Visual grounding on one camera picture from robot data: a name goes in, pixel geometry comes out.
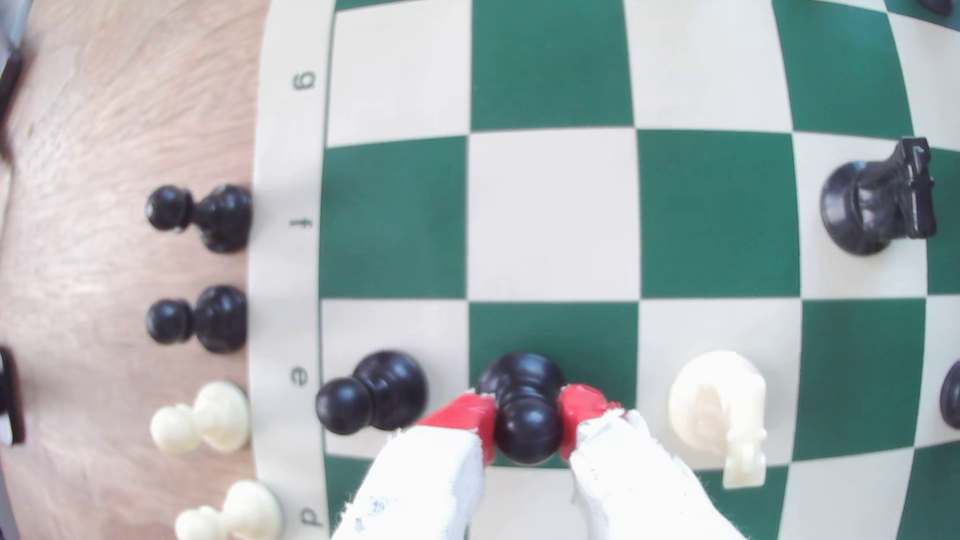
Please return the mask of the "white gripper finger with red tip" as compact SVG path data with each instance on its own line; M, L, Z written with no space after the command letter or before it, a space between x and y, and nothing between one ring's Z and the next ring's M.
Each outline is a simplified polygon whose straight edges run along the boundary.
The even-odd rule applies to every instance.
M642 414L587 384L560 390L560 456L589 539L742 539Z
M494 461L497 403L468 390L392 436L332 539L464 539Z

